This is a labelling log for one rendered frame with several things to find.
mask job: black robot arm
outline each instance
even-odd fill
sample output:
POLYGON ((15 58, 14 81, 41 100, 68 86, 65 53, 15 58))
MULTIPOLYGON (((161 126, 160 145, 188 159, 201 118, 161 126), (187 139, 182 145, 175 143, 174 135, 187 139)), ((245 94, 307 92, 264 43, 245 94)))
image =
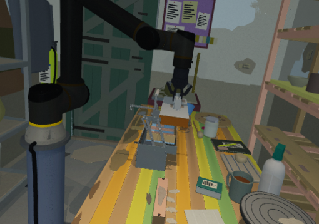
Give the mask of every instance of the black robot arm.
POLYGON ((131 37, 145 50, 161 49, 174 52, 173 66, 175 68, 171 83, 175 90, 172 91, 171 87, 168 86, 169 91, 171 94, 175 94, 176 90, 180 89, 181 96, 190 91, 191 85, 188 84, 188 72, 192 64, 195 43, 194 33, 181 30, 178 30, 177 33, 172 33, 155 29, 110 0, 73 0, 72 2, 86 7, 107 23, 131 37))

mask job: green bottle cap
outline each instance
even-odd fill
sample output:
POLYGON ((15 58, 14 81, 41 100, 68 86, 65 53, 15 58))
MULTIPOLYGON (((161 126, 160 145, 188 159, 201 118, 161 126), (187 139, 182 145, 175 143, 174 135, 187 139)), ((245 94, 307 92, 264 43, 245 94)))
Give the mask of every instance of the green bottle cap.
POLYGON ((281 161, 283 159, 283 153, 285 152, 286 145, 278 143, 275 152, 273 153, 273 159, 281 161))

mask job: bulletin board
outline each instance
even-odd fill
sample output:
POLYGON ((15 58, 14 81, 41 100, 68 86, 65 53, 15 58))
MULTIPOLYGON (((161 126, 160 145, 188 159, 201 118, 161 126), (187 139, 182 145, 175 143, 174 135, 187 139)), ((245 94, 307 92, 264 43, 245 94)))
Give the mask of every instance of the bulletin board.
MULTIPOLYGON (((216 0, 165 0, 163 31, 189 31, 199 36, 210 36, 216 0)), ((195 42, 197 48, 208 44, 195 42)))

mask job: white bottle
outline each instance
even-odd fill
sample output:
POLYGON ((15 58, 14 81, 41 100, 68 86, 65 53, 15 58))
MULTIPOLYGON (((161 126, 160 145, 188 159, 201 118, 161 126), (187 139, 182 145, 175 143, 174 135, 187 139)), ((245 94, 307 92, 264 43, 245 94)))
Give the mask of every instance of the white bottle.
POLYGON ((281 162, 285 148, 286 145, 278 143, 275 152, 273 153, 273 158, 267 160, 263 165, 258 191, 264 191, 279 196, 286 173, 286 167, 281 162))

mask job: floor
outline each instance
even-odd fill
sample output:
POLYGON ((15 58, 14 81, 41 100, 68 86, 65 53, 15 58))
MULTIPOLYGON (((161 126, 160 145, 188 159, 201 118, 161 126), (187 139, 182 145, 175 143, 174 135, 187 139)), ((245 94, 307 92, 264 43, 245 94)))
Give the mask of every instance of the floor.
MULTIPOLYGON (((153 88, 162 87, 172 79, 172 74, 152 71, 149 91, 153 88)), ((193 77, 188 80, 193 84, 193 77)), ((195 93, 198 94, 201 103, 201 111, 227 115, 237 130, 244 143, 248 142, 251 124, 255 114, 260 86, 245 86, 220 81, 212 81, 197 78, 195 93)), ((266 125, 268 120, 272 95, 267 97, 264 116, 261 120, 266 125)), ((71 223, 87 197, 91 187, 98 178, 101 170, 115 149, 114 144, 103 144, 110 147, 105 153, 104 161, 85 163, 72 158, 73 153, 81 148, 101 145, 79 140, 71 140, 66 145, 66 177, 65 177, 65 199, 64 199, 64 223, 71 223)), ((260 156, 261 145, 256 145, 254 159, 260 156)), ((11 168, 26 170, 26 157, 20 156, 20 160, 11 168)), ((12 202, 6 207, 0 208, 0 223, 5 224, 27 224, 28 205, 27 188, 23 187, 12 202)))
MULTIPOLYGON (((87 197, 91 187, 107 163, 116 145, 93 143, 88 141, 70 140, 66 144, 66 174, 65 174, 65 195, 64 195, 64 224, 73 221, 83 201, 87 197), (84 148, 94 148, 103 145, 105 148, 103 161, 85 163, 74 159, 75 151, 84 148)), ((12 169, 26 171, 26 155, 22 157, 12 169)), ((17 197, 0 211, 0 223, 3 224, 28 224, 28 195, 27 187, 18 193, 17 197)))

